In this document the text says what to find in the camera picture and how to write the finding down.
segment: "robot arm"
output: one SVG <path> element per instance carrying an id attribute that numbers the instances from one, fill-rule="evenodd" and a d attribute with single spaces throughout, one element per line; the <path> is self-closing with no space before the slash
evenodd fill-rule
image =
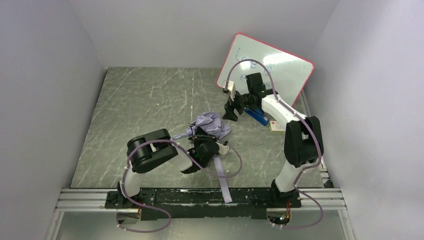
<path id="1" fill-rule="evenodd" d="M 283 99 L 277 94 L 279 101 L 276 100 L 272 89 L 266 89 L 260 73 L 247 75 L 246 83 L 249 93 L 240 94 L 236 91 L 235 83 L 229 81 L 229 98 L 225 104 L 225 114 L 222 118 L 237 121 L 238 116 L 234 113 L 234 110 L 241 115 L 244 108 L 254 110 L 259 108 L 262 112 L 271 115 L 278 123 L 286 127 L 284 155 L 287 161 L 284 163 L 281 173 L 272 182 L 271 187 L 275 195 L 278 196 L 277 198 L 288 196 L 294 190 L 293 182 L 299 172 L 318 158 L 317 149 L 310 133 L 292 112 L 304 119 L 312 129 L 318 139 L 321 154 L 323 154 L 324 147 L 320 121 L 315 116 L 307 117 L 297 112 L 288 104 L 286 105 L 290 110 L 285 108 L 279 103 L 279 101 L 284 102 Z"/>
<path id="2" fill-rule="evenodd" d="M 152 140 L 171 140 L 171 136 L 166 129 L 156 130 L 131 139 L 127 143 L 127 156 L 138 146 Z M 224 155 L 229 147 L 217 142 L 215 136 L 204 132 L 200 127 L 197 128 L 194 136 L 191 138 L 194 147 L 188 150 L 188 154 L 195 159 L 203 168 L 217 154 Z M 153 143 L 140 148 L 135 152 L 130 160 L 130 170 L 125 176 L 125 191 L 129 197 L 134 197 L 140 192 L 140 185 L 143 180 L 143 174 L 159 167 L 164 163 L 171 163 L 180 172 L 191 174 L 197 172 L 200 168 L 193 164 L 187 157 L 187 154 L 178 147 L 169 143 Z M 118 190 L 122 192 L 122 183 L 119 182 Z"/>

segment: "white sticker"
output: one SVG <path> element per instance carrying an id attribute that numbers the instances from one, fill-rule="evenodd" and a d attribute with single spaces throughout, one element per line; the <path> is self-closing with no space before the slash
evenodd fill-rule
<path id="1" fill-rule="evenodd" d="M 286 127 L 279 124 L 277 121 L 270 121 L 271 131 L 284 132 L 286 131 Z"/>

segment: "white wall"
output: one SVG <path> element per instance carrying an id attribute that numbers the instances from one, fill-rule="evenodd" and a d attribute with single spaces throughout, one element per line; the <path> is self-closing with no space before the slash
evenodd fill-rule
<path id="1" fill-rule="evenodd" d="M 222 67 L 237 32 L 306 56 L 339 0 L 70 0 L 105 66 Z"/>
<path id="2" fill-rule="evenodd" d="M 424 2 L 340 0 L 306 85 L 358 240 L 424 239 Z"/>
<path id="3" fill-rule="evenodd" d="M 71 5 L 0 1 L 0 239 L 44 239 L 104 69 Z"/>

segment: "gray floor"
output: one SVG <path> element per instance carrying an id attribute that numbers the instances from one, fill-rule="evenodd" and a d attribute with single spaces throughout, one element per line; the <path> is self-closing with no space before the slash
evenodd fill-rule
<path id="1" fill-rule="evenodd" d="M 202 112 L 224 113 L 228 95 L 217 87 L 218 68 L 111 67 L 95 107 L 71 188 L 114 188 L 126 165 L 126 143 L 133 137 L 166 128 L 171 135 L 185 132 Z M 304 113 L 300 101 L 295 109 Z M 226 121 L 229 141 L 243 159 L 241 172 L 228 179 L 230 187 L 269 187 L 286 161 L 284 135 L 270 133 L 247 114 Z M 179 141 L 189 148 L 186 139 Z M 221 157 L 227 173 L 239 167 L 233 152 Z M 213 164 L 209 170 L 215 171 Z M 166 163 L 144 175 L 141 187 L 219 187 L 203 171 L 182 174 Z M 307 171 L 299 187 L 322 187 L 317 168 Z"/>

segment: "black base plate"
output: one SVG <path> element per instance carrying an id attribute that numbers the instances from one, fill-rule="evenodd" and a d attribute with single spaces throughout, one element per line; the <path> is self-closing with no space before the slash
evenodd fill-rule
<path id="1" fill-rule="evenodd" d="M 146 205 L 155 206 L 170 212 L 172 218 L 224 218 L 251 217 L 252 219 L 267 219 L 268 208 L 285 208 L 287 202 L 273 202 L 270 187 L 230 188 L 232 202 L 224 203 L 220 188 L 141 188 L 140 195 L 148 193 L 141 201 Z M 108 196 L 119 194 L 118 191 L 108 192 Z M 108 197 L 106 209 L 122 209 L 122 205 L 113 202 L 115 198 Z M 287 201 L 292 208 L 302 206 L 299 193 L 295 192 Z M 138 208 L 133 204 L 125 208 Z M 160 211 L 142 208 L 141 220 L 157 220 L 168 218 Z"/>

